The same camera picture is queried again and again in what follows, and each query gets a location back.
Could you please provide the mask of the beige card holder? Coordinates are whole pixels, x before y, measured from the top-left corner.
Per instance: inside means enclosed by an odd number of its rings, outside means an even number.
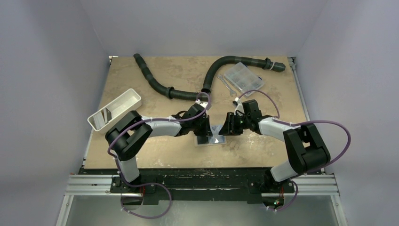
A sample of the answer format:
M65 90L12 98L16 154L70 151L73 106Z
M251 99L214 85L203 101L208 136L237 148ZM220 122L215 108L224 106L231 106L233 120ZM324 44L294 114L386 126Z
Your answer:
M221 130L222 125L214 125L211 126L212 136L210 137L198 137L194 138L194 146L212 146L212 145L224 145L227 143L226 137L219 135L219 131Z

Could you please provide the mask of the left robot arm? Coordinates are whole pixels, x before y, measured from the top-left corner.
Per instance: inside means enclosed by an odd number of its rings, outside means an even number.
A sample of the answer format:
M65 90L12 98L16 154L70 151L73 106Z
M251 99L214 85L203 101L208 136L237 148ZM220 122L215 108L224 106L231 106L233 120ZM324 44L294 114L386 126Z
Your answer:
M212 136L209 116L206 109L199 104L166 118L146 117L137 111L128 112L105 134L109 151L114 151L111 155L124 177L122 187L130 193L140 188L136 155L147 139L161 136L180 137L190 132L198 137Z

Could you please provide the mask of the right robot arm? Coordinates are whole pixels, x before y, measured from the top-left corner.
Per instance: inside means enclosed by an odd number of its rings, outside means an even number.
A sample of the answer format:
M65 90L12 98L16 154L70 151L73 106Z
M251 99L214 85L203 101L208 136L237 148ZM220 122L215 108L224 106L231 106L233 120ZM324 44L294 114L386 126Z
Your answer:
M227 113L220 135L239 136L249 129L285 143L288 160L266 170L264 185L267 190L275 192L282 187L283 181L329 163L330 153L313 123L286 125L270 115L263 115L255 100L241 102L236 99L235 103L236 109Z

